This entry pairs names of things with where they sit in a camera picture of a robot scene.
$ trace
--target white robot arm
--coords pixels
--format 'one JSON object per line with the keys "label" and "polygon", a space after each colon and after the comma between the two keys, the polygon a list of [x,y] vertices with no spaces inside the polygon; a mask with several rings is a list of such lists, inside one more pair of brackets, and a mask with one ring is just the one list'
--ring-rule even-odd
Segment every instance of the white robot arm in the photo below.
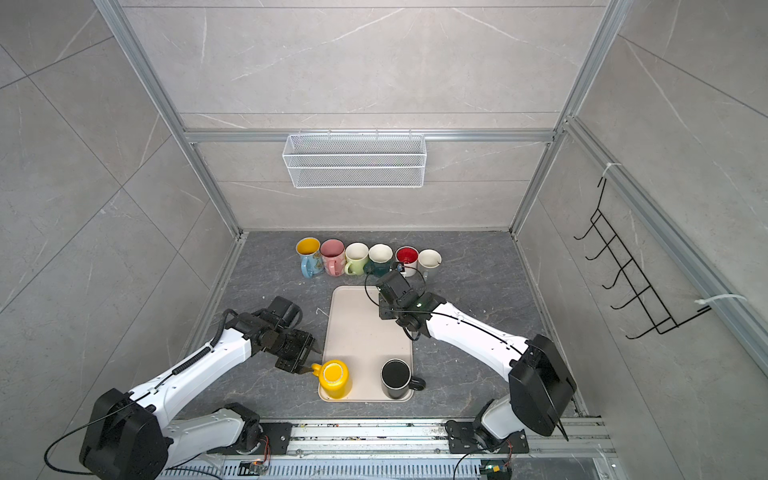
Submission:
{"label": "white robot arm", "polygon": [[[229,315],[233,319],[226,321]],[[305,365],[314,346],[294,329],[301,309],[280,296],[254,313],[224,312],[206,345],[130,392],[112,389],[94,404],[80,462],[103,480],[150,480],[164,468],[218,447],[249,452],[262,437],[259,416],[240,404],[225,405],[196,419],[173,418],[195,396],[234,366],[258,352],[277,357],[275,367],[311,372]]]}
{"label": "white robot arm", "polygon": [[417,293],[395,270],[382,276],[376,288],[379,302],[389,305],[380,306],[382,318],[457,346],[509,382],[510,394],[490,402],[475,419],[475,434],[486,448],[522,429],[551,435],[559,428],[568,438],[560,417],[576,393],[576,382],[550,339],[526,339],[486,325],[434,293]]}
{"label": "white robot arm", "polygon": [[[376,284],[398,325],[450,343],[509,381],[510,395],[489,402],[477,416],[475,434],[493,449],[513,432],[550,435],[576,384],[549,339],[533,340],[492,328],[432,293],[417,294],[396,271]],[[235,315],[225,323],[227,315]],[[234,366],[260,351],[275,367],[306,373],[314,338],[293,327],[301,309],[276,297],[267,309],[225,311],[205,346],[149,382],[123,393],[112,389],[94,404],[80,462],[103,480],[150,480],[200,452],[228,446],[252,451],[261,438],[259,416],[239,404],[197,419],[173,418],[195,396]]]}

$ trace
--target white zip tie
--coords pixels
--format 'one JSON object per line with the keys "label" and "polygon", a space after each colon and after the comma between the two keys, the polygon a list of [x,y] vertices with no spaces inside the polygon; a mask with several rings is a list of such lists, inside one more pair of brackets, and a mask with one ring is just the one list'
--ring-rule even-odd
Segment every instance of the white zip tie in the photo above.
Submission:
{"label": "white zip tie", "polygon": [[603,170],[603,177],[605,177],[605,174],[608,173],[608,169],[613,167],[614,165],[621,165],[621,164],[612,164],[611,162],[608,162],[605,164],[605,170]]}
{"label": "white zip tie", "polygon": [[694,300],[694,302],[698,303],[699,305],[706,305],[709,302],[720,300],[721,298],[737,298],[739,300],[746,300],[746,297],[743,295],[736,295],[735,293],[723,293],[722,295],[715,295],[711,296],[710,298]]}

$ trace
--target white wire basket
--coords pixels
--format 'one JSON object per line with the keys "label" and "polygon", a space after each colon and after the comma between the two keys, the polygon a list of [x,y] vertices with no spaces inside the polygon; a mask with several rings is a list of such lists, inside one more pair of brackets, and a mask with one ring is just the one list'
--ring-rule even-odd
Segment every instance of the white wire basket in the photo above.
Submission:
{"label": "white wire basket", "polygon": [[294,134],[283,149],[296,188],[421,187],[421,134]]}

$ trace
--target blue mug handle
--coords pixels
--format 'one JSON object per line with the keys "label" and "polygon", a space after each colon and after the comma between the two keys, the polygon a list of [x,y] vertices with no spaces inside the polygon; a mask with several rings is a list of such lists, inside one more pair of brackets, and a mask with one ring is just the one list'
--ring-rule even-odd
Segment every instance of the blue mug handle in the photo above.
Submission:
{"label": "blue mug handle", "polygon": [[312,278],[312,273],[310,272],[310,258],[309,257],[302,257],[302,259],[301,259],[301,273],[306,278]]}

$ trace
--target black wire rack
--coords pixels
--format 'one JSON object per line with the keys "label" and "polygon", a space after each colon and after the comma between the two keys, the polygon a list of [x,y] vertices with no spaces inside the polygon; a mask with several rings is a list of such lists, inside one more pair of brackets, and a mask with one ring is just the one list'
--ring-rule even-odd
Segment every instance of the black wire rack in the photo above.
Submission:
{"label": "black wire rack", "polygon": [[[656,332],[659,333],[659,335],[664,335],[665,333],[668,333],[670,330],[673,330],[673,329],[676,329],[676,328],[678,328],[678,327],[680,327],[682,325],[685,325],[686,323],[690,322],[691,320],[695,319],[696,317],[701,316],[701,315],[709,312],[710,310],[712,310],[712,308],[707,305],[707,306],[701,307],[690,318],[687,318],[687,319],[685,319],[683,321],[677,321],[674,318],[672,313],[670,313],[669,309],[667,308],[667,305],[664,303],[664,301],[661,299],[661,297],[657,293],[657,291],[654,288],[654,286],[650,283],[650,280],[645,275],[645,272],[641,268],[640,264],[637,263],[637,261],[634,259],[634,256],[632,255],[632,252],[629,251],[627,246],[624,244],[624,241],[621,239],[621,237],[619,237],[618,233],[616,233],[616,230],[611,225],[611,222],[608,221],[606,216],[603,215],[602,210],[600,210],[600,205],[601,205],[601,203],[603,201],[603,193],[605,193],[605,178],[601,178],[600,179],[600,181],[598,182],[598,188],[601,188],[601,190],[600,190],[600,198],[598,199],[598,206],[597,206],[597,208],[594,209],[594,213],[589,217],[590,226],[587,229],[586,233],[584,233],[584,235],[582,235],[581,237],[574,237],[574,238],[576,240],[583,240],[592,230],[594,230],[598,234],[598,236],[601,238],[601,240],[603,241],[603,244],[604,244],[602,250],[600,250],[598,252],[598,254],[595,255],[592,258],[590,258],[590,257],[584,257],[584,258],[586,258],[587,260],[592,261],[592,260],[596,260],[600,255],[603,254],[603,252],[605,252],[605,251],[609,252],[611,254],[611,256],[613,257],[614,261],[616,262],[616,265],[619,267],[619,270],[618,270],[618,272],[616,272],[616,277],[614,278],[613,283],[610,286],[602,285],[602,287],[605,288],[606,290],[612,289],[613,287],[616,286],[616,283],[618,282],[619,277],[624,275],[624,278],[627,280],[627,283],[629,283],[629,286],[632,289],[632,293],[634,294],[632,296],[632,298],[627,300],[627,302],[625,302],[623,305],[621,305],[621,306],[613,306],[613,305],[611,305],[611,308],[614,309],[614,310],[621,310],[624,307],[626,307],[627,305],[629,305],[630,303],[632,303],[635,300],[637,300],[640,303],[640,305],[643,307],[643,311],[648,316],[648,319],[650,320],[651,324],[653,324],[653,326],[651,328],[645,330],[644,332],[640,333],[639,335],[636,335],[636,336],[626,335],[626,337],[628,339],[630,339],[630,340],[639,339],[643,335],[646,335],[646,334],[648,334],[648,333],[650,333],[650,332],[652,332],[654,330],[656,330]],[[600,219],[603,219],[605,224],[607,225],[608,229],[610,229],[610,233],[608,235],[603,235],[603,233],[598,229],[597,222]],[[620,253],[620,252],[614,251],[614,248],[617,248],[615,246],[616,243],[620,244],[621,248],[623,248],[627,252],[629,260],[627,260],[626,262],[621,262],[618,259],[617,253]],[[631,266],[633,266],[634,268],[637,269],[638,272],[640,272],[640,275],[642,276],[642,279],[644,281],[644,286],[636,285],[635,283],[632,282],[632,279],[630,278],[630,276],[627,275],[627,268],[629,268]],[[661,308],[664,311],[664,319],[662,319],[660,322],[656,322],[654,320],[654,316],[651,315],[651,313],[648,311],[647,301],[646,300],[644,301],[643,297],[641,296],[641,295],[643,295],[646,292],[648,292],[649,294],[652,294],[652,295],[655,296],[656,300],[661,305]]]}

